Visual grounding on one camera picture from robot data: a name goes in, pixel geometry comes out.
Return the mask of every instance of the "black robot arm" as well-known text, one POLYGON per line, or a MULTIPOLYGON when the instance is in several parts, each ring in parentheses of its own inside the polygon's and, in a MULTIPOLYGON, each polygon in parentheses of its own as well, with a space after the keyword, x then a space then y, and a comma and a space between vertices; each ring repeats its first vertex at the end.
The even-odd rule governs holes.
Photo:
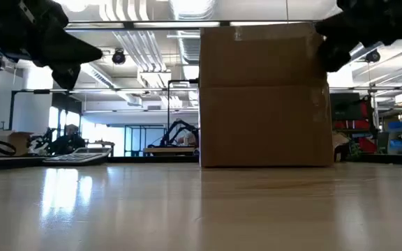
POLYGON ((315 26, 325 37, 318 55, 326 71, 335 72, 348 63, 350 51, 359 43, 389 46, 402 39, 402 0, 337 0, 337 5, 341 13, 315 26))
POLYGON ((0 0, 0 70, 2 57, 49 66, 64 89, 73 89, 80 65, 103 53, 64 31, 69 20, 53 0, 0 0))
POLYGON ((173 143, 173 141, 176 139, 177 135, 182 132, 183 130, 189 130, 191 133, 193 133, 195 135, 196 141, 198 142, 198 129, 181 120, 181 119, 177 119, 175 122, 173 122, 173 124, 168 128, 168 131, 164 134, 164 136, 162 137, 161 143, 159 144, 159 146, 168 146, 171 143, 173 143), (183 125, 183 128, 180 128, 177 133, 174 134, 174 136, 172 137, 172 139, 170 139, 170 133, 174 130, 174 128, 176 128, 178 125, 183 125))

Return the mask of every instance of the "table surface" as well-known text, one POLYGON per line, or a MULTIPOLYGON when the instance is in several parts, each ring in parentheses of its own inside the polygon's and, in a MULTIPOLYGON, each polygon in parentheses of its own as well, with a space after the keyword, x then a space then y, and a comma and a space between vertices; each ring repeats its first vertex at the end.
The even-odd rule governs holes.
POLYGON ((0 250, 402 250, 402 166, 0 171, 0 250))
POLYGON ((144 148, 144 153, 185 153, 194 150, 195 147, 150 147, 144 148))

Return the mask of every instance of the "cardboard box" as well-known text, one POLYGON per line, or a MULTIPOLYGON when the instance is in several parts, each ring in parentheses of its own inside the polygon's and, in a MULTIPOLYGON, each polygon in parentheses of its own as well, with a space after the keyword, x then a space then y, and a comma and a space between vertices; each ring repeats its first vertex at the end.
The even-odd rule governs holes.
MULTIPOLYGON (((0 130, 0 141, 7 142, 17 149, 15 156, 21 156, 27 153, 27 143, 29 141, 31 132, 14 132, 11 130, 0 130)), ((6 146, 0 146, 3 150, 12 151, 6 146)))
POLYGON ((327 73, 315 55, 321 42, 322 37, 309 23, 203 29, 200 87, 323 81, 327 73))
POLYGON ((327 77, 315 55, 320 41, 311 24, 202 32, 203 167, 332 165, 327 77))

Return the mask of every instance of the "keyboard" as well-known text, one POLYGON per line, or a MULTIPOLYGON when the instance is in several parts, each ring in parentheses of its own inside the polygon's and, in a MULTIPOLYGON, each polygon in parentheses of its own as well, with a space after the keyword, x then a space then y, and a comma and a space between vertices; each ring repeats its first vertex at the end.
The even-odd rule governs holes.
POLYGON ((101 153, 94 151, 98 151, 98 149, 77 149, 74 153, 48 158, 44 160, 44 162, 53 164, 84 164, 108 157, 111 149, 100 149, 100 151, 102 151, 101 153))

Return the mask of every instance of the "wooden table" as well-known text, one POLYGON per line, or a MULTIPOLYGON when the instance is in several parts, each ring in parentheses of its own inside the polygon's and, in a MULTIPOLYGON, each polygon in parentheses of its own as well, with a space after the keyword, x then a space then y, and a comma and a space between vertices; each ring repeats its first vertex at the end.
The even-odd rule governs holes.
POLYGON ((195 150, 195 147, 150 147, 150 148, 145 148, 144 149, 144 155, 145 156, 150 156, 152 153, 155 154, 160 154, 160 155, 165 155, 167 154, 187 154, 187 153, 193 153, 195 150))

